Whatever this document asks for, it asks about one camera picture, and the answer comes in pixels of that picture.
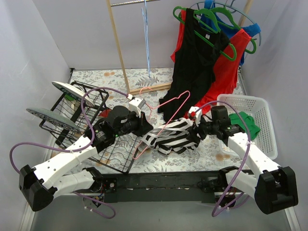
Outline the pink wire hanger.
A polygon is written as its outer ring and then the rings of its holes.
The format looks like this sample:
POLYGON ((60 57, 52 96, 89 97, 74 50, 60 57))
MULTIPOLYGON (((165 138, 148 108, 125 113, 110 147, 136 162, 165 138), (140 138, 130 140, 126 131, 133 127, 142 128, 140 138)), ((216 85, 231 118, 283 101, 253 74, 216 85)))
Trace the pink wire hanger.
MULTIPOLYGON (((150 87, 143 87, 143 88, 141 88, 141 90, 139 91, 139 96, 141 96, 141 95, 142 95, 142 92, 143 92, 144 90, 146 90, 146 89, 147 89, 147 90, 153 90, 153 89, 150 88, 150 87)), ((163 105, 166 105, 166 104, 170 103, 170 102, 173 101, 173 100, 180 99, 181 96, 184 95, 184 94, 188 94, 187 98, 186 98, 186 99, 183 101, 183 103, 178 107, 178 109, 175 111, 175 113, 174 113, 173 116, 170 118, 170 120, 168 120, 168 122, 166 122, 166 124, 165 124, 165 125, 162 127, 162 129, 158 132, 157 136, 159 136, 159 135, 163 132, 163 130, 165 129, 165 127, 171 122, 171 120, 172 120, 172 119, 174 118, 174 116, 178 113, 178 111, 181 109, 181 107, 183 107, 183 105, 184 105, 184 104, 186 103, 186 101, 189 99, 191 93, 190 93, 190 91, 186 90, 186 91, 184 91, 183 93, 181 93, 178 97, 174 97, 174 98, 172 98, 172 99, 166 101, 165 103, 158 105, 157 107, 151 107, 147 102, 145 103, 145 104, 148 106, 148 108, 150 109, 150 115, 149 115, 149 116, 151 116, 151 113, 152 113, 152 111, 153 111, 154 109, 157 109, 157 108, 159 108, 159 107, 161 107, 161 106, 163 106, 163 105)), ((148 148, 149 148, 149 146, 146 146, 146 147, 143 149, 143 151, 140 152, 140 154, 139 154, 138 156, 136 156, 136 157, 133 155, 133 157, 132 157, 133 160, 138 160, 139 157, 140 157, 148 148)))

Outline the black white striped tank top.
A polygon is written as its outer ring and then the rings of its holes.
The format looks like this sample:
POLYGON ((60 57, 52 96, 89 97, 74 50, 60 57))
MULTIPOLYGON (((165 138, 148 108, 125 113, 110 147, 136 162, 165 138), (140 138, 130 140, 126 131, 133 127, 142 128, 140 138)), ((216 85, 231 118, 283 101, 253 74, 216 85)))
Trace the black white striped tank top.
POLYGON ((142 152, 146 146, 157 149, 159 153, 165 155, 170 154, 172 151, 181 154, 186 150, 195 150, 188 146, 189 142, 186 139, 188 129, 195 128, 195 123, 193 121, 185 118, 172 120, 165 127, 163 132, 157 136, 163 126, 164 125, 154 128, 140 139, 140 145, 138 146, 140 152, 142 152))

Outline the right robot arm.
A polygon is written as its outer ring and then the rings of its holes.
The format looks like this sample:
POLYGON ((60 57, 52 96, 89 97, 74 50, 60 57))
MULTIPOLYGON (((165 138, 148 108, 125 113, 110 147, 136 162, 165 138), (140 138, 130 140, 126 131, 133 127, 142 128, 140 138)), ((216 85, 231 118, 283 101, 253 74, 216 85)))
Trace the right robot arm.
POLYGON ((236 188, 254 199, 264 214, 271 214, 298 205, 295 172, 267 157, 248 136, 247 129, 231 124, 225 106, 211 108, 212 120, 206 121, 199 107, 191 107, 188 117, 194 120, 189 136, 195 141, 215 135, 232 149, 253 172, 244 173, 240 167, 226 167, 218 172, 213 187, 223 190, 220 204, 227 191, 236 188))

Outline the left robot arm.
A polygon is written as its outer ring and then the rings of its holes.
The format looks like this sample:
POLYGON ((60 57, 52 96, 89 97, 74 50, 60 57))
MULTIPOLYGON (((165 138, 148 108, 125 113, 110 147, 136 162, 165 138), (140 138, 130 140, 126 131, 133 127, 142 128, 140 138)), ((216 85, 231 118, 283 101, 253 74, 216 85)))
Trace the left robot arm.
POLYGON ((86 130, 66 150, 34 167, 22 167, 19 189, 35 212, 66 193, 76 190, 98 192, 104 186, 104 180, 96 168, 85 168, 71 175, 68 171, 114 144, 117 137, 130 133, 142 137, 152 129, 144 112, 138 116, 124 106, 115 106, 106 118, 99 119, 93 129, 86 130))

